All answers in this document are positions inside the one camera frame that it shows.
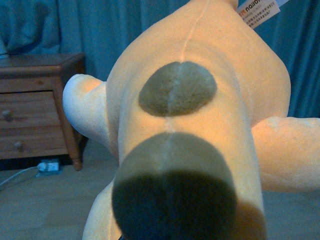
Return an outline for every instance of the plush dog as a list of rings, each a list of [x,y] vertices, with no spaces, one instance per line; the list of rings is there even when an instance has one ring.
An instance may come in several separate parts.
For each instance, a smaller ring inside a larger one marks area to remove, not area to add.
[[[320,187],[320,120],[287,117],[287,69],[237,5],[191,0],[107,81],[67,83],[67,118],[119,163],[83,239],[263,240],[262,189]]]

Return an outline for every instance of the floor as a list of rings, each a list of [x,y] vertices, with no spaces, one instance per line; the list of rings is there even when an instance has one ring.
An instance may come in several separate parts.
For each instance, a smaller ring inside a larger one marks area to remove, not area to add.
[[[81,240],[97,194],[112,180],[117,163],[89,140],[83,169],[35,177],[24,172],[0,189],[0,240]],[[0,182],[17,170],[0,171]],[[320,191],[264,192],[269,240],[320,240]]]

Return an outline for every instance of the plush leg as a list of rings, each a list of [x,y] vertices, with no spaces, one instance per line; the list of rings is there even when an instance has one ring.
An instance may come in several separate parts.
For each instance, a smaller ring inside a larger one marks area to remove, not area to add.
[[[121,236],[111,207],[113,182],[95,199],[86,221],[82,240],[118,240]]]
[[[63,90],[63,109],[79,133],[108,147],[106,94],[105,81],[90,75],[74,75]]]
[[[270,117],[252,128],[262,188],[320,188],[320,118]]]

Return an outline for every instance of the teal curtain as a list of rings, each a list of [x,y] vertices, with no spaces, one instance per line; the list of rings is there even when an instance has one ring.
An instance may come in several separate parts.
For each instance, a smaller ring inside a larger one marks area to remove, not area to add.
[[[84,52],[86,72],[106,80],[137,36],[187,2],[0,0],[0,41],[10,54]],[[319,117],[320,0],[290,0],[280,9],[255,30],[288,68],[289,115]]]

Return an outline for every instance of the drawer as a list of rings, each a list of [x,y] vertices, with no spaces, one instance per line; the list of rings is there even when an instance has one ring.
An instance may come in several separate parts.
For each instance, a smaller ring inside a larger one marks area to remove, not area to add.
[[[60,125],[52,91],[1,93],[0,128]]]
[[[0,159],[68,154],[60,126],[0,129]]]

